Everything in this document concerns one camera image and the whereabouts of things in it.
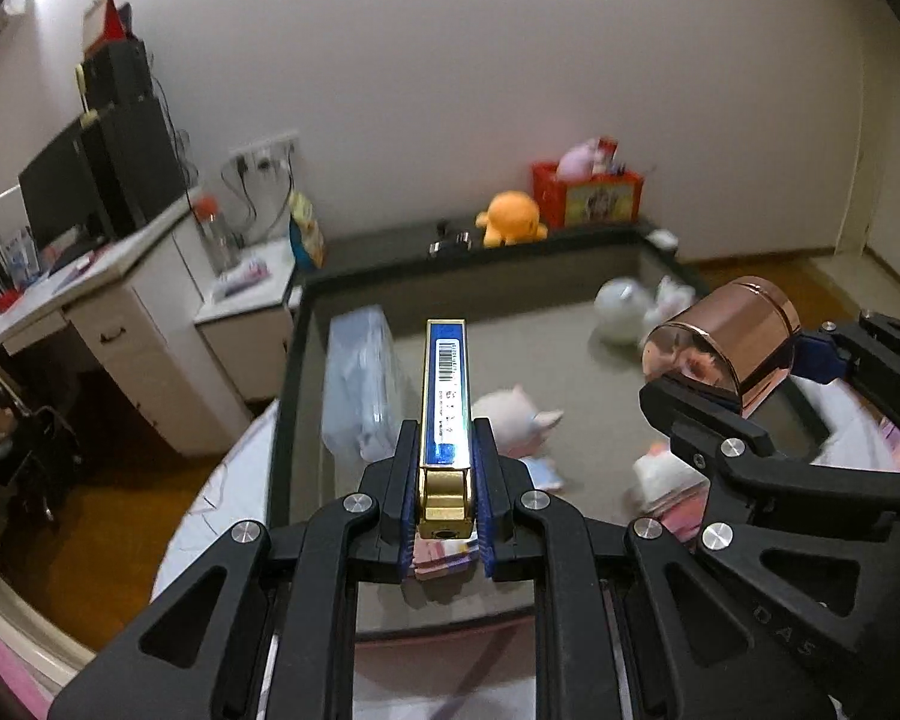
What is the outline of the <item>white bunny figurine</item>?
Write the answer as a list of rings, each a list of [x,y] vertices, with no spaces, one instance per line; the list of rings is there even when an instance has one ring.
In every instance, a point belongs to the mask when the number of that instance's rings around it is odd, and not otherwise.
[[[697,301],[696,289],[665,275],[656,287],[650,309],[645,312],[644,332],[650,333],[658,325],[673,319]]]

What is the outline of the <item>black speaker box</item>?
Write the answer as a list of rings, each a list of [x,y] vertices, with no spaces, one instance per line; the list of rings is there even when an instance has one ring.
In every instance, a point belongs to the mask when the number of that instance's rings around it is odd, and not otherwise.
[[[103,44],[79,68],[84,99],[91,109],[136,103],[154,94],[146,44],[139,39]]]

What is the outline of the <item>red desk calendar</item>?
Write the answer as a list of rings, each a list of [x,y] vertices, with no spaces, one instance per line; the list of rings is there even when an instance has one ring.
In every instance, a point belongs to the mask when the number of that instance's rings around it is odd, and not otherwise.
[[[91,57],[108,43],[134,36],[133,5],[116,0],[92,0],[82,16],[82,52]]]

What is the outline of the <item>pink and black tray box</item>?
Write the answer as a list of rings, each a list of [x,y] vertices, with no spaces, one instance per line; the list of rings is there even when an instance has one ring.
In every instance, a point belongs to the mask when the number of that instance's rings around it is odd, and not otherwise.
[[[269,525],[301,522],[359,486],[367,463],[351,447],[326,447],[323,403],[331,324],[364,307],[380,309],[390,328],[385,359],[400,369],[398,419],[421,414],[427,322],[464,320],[471,411],[489,419],[499,450],[531,463],[536,484],[582,514],[628,523],[635,462],[658,452],[663,439],[639,408],[639,344],[614,346],[598,333],[596,294],[617,278],[649,293],[665,280],[707,291],[642,226],[562,232],[450,257],[427,255],[417,227],[336,244],[325,270],[297,283]]]

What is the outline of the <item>black small clip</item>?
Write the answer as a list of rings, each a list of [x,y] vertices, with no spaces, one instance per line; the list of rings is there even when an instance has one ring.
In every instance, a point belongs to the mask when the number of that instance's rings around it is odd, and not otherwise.
[[[436,224],[437,237],[427,247],[430,257],[453,257],[471,249],[471,234],[448,220]]]

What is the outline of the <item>rose gold cylinder jar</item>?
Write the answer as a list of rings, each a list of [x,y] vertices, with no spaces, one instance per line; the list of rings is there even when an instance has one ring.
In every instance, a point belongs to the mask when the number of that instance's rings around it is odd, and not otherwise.
[[[642,371],[647,382],[673,374],[749,416],[790,376],[801,331],[779,286],[736,278],[657,325],[642,349]]]

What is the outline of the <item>pink pig doll figurine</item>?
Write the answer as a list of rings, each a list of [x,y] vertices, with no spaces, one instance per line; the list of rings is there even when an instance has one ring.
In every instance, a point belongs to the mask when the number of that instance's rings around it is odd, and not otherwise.
[[[520,460],[536,489],[559,493],[564,479],[546,455],[546,444],[564,418],[562,411],[541,410],[525,388],[515,385],[479,397],[471,405],[471,416],[491,423],[499,454]]]

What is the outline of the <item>pink plush toy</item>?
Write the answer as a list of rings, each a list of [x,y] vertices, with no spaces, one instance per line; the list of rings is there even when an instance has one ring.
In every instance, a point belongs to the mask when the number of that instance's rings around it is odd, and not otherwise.
[[[586,181],[595,174],[605,161],[605,151],[598,138],[590,138],[586,142],[572,146],[557,161],[554,175],[564,182]]]

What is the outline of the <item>white computer desk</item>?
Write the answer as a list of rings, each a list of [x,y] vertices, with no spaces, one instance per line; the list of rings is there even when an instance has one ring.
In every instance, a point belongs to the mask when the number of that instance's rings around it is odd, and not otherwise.
[[[227,452],[250,413],[196,328],[213,281],[190,204],[178,199],[86,268],[40,278],[1,314],[0,348],[15,355],[72,328],[175,452]]]

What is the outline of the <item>pink building block donut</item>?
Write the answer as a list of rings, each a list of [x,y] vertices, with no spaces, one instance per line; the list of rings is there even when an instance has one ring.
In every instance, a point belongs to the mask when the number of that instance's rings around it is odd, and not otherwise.
[[[466,571],[479,559],[478,539],[414,539],[411,569],[419,582]]]

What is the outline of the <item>white power adapter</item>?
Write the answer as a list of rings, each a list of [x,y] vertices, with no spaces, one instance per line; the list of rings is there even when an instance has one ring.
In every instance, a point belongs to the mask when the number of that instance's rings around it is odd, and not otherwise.
[[[816,383],[793,381],[829,431],[811,463],[829,468],[900,473],[900,457],[894,455],[878,421],[863,408],[857,395],[840,380]]]

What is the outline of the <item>clear plastic swab box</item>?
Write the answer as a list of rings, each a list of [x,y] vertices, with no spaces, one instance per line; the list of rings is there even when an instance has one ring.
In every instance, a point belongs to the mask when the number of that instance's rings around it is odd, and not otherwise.
[[[404,377],[379,305],[334,317],[323,383],[322,439],[336,463],[390,458],[403,422]]]

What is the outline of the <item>blue gold lighter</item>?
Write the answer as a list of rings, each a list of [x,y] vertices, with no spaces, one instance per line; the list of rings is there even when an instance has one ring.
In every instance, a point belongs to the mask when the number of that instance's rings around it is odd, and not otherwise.
[[[430,319],[425,329],[419,535],[463,539],[475,522],[470,379],[463,319]]]

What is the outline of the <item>wall power strip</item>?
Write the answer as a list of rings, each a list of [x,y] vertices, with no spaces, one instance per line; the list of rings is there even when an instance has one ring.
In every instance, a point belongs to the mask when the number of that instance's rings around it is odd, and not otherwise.
[[[232,164],[245,163],[255,171],[263,171],[263,163],[268,166],[290,167],[297,146],[299,132],[288,130],[233,149],[229,154],[229,161]]]

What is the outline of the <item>pink block toy car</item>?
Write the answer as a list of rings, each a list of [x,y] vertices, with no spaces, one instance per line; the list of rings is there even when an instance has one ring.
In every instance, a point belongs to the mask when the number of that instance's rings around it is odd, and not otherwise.
[[[655,442],[632,464],[631,499],[644,516],[655,518],[681,543],[696,538],[709,497],[709,480]]]

